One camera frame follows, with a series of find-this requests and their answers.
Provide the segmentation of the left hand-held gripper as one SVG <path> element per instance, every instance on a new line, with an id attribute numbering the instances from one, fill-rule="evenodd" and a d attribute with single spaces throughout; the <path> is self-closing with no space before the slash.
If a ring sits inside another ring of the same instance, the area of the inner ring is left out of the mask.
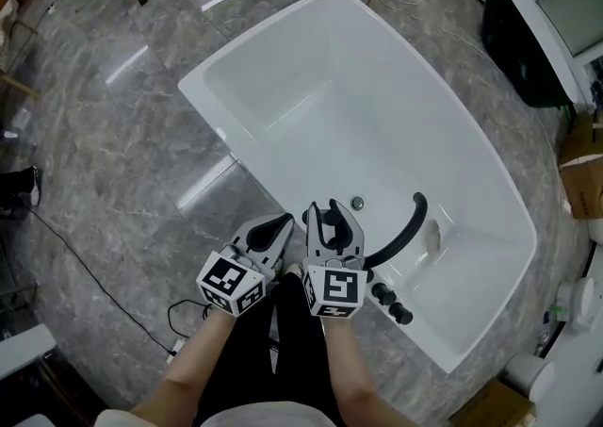
<path id="1" fill-rule="evenodd" d="M 289 213 L 244 222 L 231 242 L 210 254 L 197 276 L 204 298 L 233 317 L 258 304 L 282 266 L 294 225 Z"/>

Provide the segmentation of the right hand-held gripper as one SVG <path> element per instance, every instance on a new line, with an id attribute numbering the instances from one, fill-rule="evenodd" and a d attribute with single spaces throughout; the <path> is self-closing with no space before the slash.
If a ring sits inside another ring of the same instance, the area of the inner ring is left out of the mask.
<path id="1" fill-rule="evenodd" d="M 315 317 L 350 319 L 363 306 L 367 285 L 364 269 L 364 232 L 353 215 L 336 199 L 329 200 L 328 256 L 322 215 L 316 202 L 306 211 L 307 257 L 302 261 L 302 286 L 310 314 Z"/>

